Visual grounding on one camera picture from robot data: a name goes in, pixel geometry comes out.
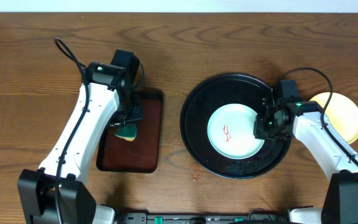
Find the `light blue plate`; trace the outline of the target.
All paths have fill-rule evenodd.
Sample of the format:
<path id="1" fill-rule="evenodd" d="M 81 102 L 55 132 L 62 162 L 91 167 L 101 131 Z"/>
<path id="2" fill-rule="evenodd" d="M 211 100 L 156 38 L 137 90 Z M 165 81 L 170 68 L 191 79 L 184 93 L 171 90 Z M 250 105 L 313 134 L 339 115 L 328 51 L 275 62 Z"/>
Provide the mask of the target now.
<path id="1" fill-rule="evenodd" d="M 209 118 L 207 135 L 212 147 L 224 157 L 247 159 L 262 148 L 263 139 L 254 136 L 257 113 L 242 104 L 218 108 Z"/>

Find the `yellow plate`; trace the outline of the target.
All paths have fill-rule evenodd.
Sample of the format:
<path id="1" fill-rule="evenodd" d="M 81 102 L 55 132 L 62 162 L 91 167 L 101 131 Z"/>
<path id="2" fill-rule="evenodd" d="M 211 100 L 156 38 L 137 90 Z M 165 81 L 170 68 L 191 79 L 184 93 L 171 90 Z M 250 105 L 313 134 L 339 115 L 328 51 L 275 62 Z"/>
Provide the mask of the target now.
<path id="1" fill-rule="evenodd" d="M 348 144 L 358 139 L 358 107 L 351 99 L 333 93 L 325 115 Z"/>

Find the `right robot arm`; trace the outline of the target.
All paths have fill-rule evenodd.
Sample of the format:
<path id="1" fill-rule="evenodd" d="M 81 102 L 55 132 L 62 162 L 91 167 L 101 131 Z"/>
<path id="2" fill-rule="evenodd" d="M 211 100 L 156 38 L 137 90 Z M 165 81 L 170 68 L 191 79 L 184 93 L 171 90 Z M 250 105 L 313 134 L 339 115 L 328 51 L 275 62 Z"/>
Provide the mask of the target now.
<path id="1" fill-rule="evenodd" d="M 274 107 L 256 117 L 254 136 L 273 141 L 295 137 L 329 180 L 323 207 L 289 209 L 288 221 L 358 223 L 358 153 L 335 130 L 317 102 L 300 98 L 295 81 L 280 80 L 270 98 Z"/>

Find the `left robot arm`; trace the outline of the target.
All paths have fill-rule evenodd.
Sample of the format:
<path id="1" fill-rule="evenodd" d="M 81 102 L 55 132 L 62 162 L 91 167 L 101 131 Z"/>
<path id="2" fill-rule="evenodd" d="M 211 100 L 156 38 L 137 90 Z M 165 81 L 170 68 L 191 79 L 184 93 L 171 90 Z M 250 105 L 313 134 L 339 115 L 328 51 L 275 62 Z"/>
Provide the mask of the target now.
<path id="1" fill-rule="evenodd" d="M 75 108 L 37 170 L 25 169 L 17 188 L 26 223 L 113 223 L 115 211 L 96 203 L 85 184 L 95 149 L 107 128 L 143 119 L 134 82 L 139 59 L 117 50 L 111 63 L 81 68 Z"/>

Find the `green yellow sponge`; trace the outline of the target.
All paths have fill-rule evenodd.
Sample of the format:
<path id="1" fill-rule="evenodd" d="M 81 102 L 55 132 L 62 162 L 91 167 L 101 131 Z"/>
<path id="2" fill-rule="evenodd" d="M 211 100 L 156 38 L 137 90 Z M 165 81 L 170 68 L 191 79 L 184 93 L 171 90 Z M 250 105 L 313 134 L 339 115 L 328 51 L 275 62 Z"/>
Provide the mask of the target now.
<path id="1" fill-rule="evenodd" d="M 137 127 L 134 124 L 122 126 L 117 129 L 114 135 L 126 141 L 133 141 L 137 136 Z"/>

